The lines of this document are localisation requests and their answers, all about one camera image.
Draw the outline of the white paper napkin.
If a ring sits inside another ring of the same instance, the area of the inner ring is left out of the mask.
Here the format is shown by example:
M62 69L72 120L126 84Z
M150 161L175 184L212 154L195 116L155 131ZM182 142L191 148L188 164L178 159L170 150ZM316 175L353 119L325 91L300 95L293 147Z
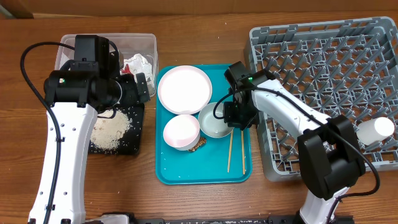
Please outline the white paper napkin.
M155 90L155 76L152 72L152 65L149 61L143 55L135 54L129 59L124 59L124 66L125 64L129 65L131 74L135 75L137 73L143 73L145 75L148 90L150 90L150 94L153 94Z

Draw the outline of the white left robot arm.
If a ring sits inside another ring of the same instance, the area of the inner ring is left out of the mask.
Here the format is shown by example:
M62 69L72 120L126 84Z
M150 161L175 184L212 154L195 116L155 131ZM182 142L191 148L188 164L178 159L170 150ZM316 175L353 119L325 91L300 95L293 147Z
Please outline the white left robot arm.
M129 126L110 154L139 151L144 103L149 91L143 73L112 77L96 71L54 70L44 83L48 130L39 191L29 223L84 223L84 184L91 134L98 115L114 108Z

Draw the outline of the white cup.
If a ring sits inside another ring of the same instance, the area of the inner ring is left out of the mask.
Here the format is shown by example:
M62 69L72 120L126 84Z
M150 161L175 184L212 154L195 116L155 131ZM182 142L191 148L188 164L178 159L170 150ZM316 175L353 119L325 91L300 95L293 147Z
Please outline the white cup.
M394 123L386 117L379 117L358 125L358 139L365 145L385 140L394 133Z

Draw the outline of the pink bowl with rice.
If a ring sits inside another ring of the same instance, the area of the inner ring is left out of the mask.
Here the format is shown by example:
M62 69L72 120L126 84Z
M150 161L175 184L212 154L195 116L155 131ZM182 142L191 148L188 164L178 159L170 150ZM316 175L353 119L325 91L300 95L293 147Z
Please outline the pink bowl with rice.
M199 142L200 124L192 115L175 116L165 125L163 139L176 150L188 151Z

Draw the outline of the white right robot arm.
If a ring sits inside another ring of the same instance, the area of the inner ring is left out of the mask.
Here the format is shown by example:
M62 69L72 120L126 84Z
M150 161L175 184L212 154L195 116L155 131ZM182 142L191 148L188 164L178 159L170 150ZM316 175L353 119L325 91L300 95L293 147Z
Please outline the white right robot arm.
M220 100L224 104L221 119L229 127L244 130L264 112L296 140L308 194L294 223L334 223L338 203L350 197L349 188L366 171L366 158L351 121L343 115L331 118L313 110L267 70L250 74L244 65L234 64L224 76L233 100Z

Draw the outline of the red snack wrapper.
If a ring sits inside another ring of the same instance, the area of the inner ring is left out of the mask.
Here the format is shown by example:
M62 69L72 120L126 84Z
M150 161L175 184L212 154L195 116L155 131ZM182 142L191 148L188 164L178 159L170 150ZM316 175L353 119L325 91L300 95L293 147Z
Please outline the red snack wrapper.
M128 64L125 64L125 66L120 70L121 75L125 75L125 74L130 74L130 68Z

